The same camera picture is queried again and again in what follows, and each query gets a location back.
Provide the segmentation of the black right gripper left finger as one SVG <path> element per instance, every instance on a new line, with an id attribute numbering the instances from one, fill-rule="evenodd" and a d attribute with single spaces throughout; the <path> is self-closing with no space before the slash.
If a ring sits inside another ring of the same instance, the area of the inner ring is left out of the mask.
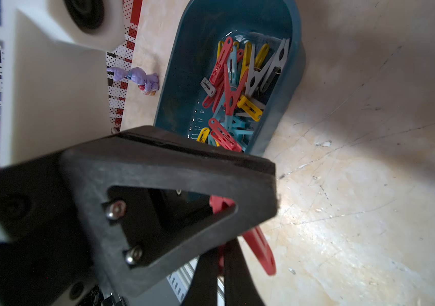
<path id="1" fill-rule="evenodd" d="M 211 249 L 199 257 L 183 306 L 218 304 L 219 251 Z"/>

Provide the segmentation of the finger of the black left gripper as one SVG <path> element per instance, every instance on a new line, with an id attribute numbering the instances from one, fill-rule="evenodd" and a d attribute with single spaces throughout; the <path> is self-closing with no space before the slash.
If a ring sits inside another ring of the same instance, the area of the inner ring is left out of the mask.
<path id="1" fill-rule="evenodd" d="M 74 146 L 59 165 L 96 270 L 125 298 L 277 213 L 273 162 L 153 126 Z M 212 195 L 235 205 L 214 214 Z"/>

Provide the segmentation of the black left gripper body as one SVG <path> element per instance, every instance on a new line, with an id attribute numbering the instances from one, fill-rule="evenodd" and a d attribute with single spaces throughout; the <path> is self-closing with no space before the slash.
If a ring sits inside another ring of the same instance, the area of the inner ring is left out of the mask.
<path id="1" fill-rule="evenodd" d="M 59 158 L 0 168 L 0 305 L 81 305 L 96 287 Z"/>

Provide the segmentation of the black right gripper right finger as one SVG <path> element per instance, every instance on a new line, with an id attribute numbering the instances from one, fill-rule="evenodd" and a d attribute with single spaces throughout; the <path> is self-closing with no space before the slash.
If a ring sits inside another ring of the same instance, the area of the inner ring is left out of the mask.
<path id="1" fill-rule="evenodd" d="M 249 273 L 242 249 L 235 238 L 224 251 L 225 305 L 264 306 Z"/>

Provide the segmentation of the dark teal storage box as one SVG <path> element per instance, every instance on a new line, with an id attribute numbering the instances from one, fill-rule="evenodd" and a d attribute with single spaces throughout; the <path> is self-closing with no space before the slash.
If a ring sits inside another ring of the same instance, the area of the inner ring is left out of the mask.
<path id="1" fill-rule="evenodd" d="M 205 92 L 200 82 L 211 76 L 218 42 L 227 36 L 249 40 L 271 51 L 288 39 L 290 48 L 280 74 L 258 95 L 265 113 L 255 125 L 246 152 L 261 156 L 284 116 L 305 70 L 302 24 L 295 1 L 190 1 L 184 10 L 169 59 L 155 126 L 184 137 L 197 137 L 198 123 L 210 119 L 202 107 Z"/>

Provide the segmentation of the yellow clothespin front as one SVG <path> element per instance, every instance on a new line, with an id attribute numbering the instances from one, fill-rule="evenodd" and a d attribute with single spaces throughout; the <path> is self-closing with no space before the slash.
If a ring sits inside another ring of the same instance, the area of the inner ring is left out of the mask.
<path id="1" fill-rule="evenodd" d="M 250 116 L 255 122 L 259 122 L 262 118 L 263 111 L 258 108 L 250 99 L 245 95 L 241 95 L 237 106 Z"/>

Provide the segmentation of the yellow clothespin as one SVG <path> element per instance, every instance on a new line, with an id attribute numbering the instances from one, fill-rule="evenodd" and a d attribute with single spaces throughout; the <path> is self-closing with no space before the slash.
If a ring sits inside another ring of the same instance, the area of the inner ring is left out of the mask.
<path id="1" fill-rule="evenodd" d="M 197 141 L 205 144 L 207 142 L 207 139 L 209 137 L 210 132 L 211 132 L 211 130 L 208 127 L 201 129 L 201 131 L 197 137 Z"/>
<path id="2" fill-rule="evenodd" d="M 251 42 L 246 42 L 244 45 L 244 50 L 242 53 L 242 68 L 240 71 L 240 80 L 242 80 L 245 72 L 249 70 L 249 64 L 251 61 L 253 44 Z"/>
<path id="3" fill-rule="evenodd" d="M 268 43 L 263 44 L 262 48 L 260 49 L 260 51 L 258 52 L 258 54 L 254 59 L 254 68 L 256 70 L 262 69 L 262 66 L 267 58 L 269 50 L 270 50 L 270 45 Z"/>
<path id="4" fill-rule="evenodd" d="M 241 95 L 237 106 L 250 116 L 255 122 L 259 122 L 262 118 L 263 111 L 258 108 L 250 99 L 245 95 Z"/>

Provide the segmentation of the red clothespin front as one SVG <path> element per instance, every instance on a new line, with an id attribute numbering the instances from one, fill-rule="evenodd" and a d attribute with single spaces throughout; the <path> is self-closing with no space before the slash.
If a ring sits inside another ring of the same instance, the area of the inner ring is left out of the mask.
<path id="1" fill-rule="evenodd" d="M 234 41 L 232 37 L 227 37 L 224 41 L 223 47 L 221 49 L 220 56 L 215 64 L 209 81 L 212 85 L 218 85 L 223 76 L 223 67 L 225 66 L 227 59 L 232 51 Z"/>

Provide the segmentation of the grey clothespin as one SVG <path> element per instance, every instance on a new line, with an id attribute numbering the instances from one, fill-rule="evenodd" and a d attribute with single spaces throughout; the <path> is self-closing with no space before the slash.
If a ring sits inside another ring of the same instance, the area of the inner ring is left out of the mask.
<path id="1" fill-rule="evenodd" d="M 267 73 L 268 69 L 270 68 L 272 61 L 275 57 L 275 54 L 272 55 L 272 57 L 267 61 L 265 66 L 260 70 L 255 70 L 254 63 L 255 63 L 255 45 L 252 44 L 251 49 L 251 60 L 249 64 L 249 70 L 248 70 L 248 79 L 246 82 L 246 90 L 245 90 L 245 96 L 248 98 L 251 98 L 254 92 L 256 91 L 258 85 L 264 78 L 265 74 Z"/>
<path id="2" fill-rule="evenodd" d="M 213 97 L 216 94 L 216 88 L 211 84 L 211 82 L 204 77 L 200 82 L 202 89 L 206 92 L 208 97 Z"/>
<path id="3" fill-rule="evenodd" d="M 271 86 L 275 76 L 282 72 L 288 59 L 289 48 L 290 48 L 290 39 L 289 38 L 282 39 L 281 44 L 277 48 L 277 51 L 269 61 L 270 65 L 268 66 L 268 70 L 260 86 L 261 93 L 265 93 L 267 89 Z"/>

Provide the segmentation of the teal clothespin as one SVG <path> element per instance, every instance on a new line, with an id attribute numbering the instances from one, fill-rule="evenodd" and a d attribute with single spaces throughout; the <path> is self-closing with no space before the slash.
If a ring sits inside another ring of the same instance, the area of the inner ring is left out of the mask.
<path id="1" fill-rule="evenodd" d="M 228 71 L 228 81 L 230 87 L 237 87 L 237 51 L 238 48 L 236 46 L 232 47 L 232 51 L 228 57 L 227 61 L 227 71 Z"/>
<path id="2" fill-rule="evenodd" d="M 225 130 L 239 142 L 248 141 L 254 134 L 251 123 L 237 116 L 225 116 L 223 120 Z"/>

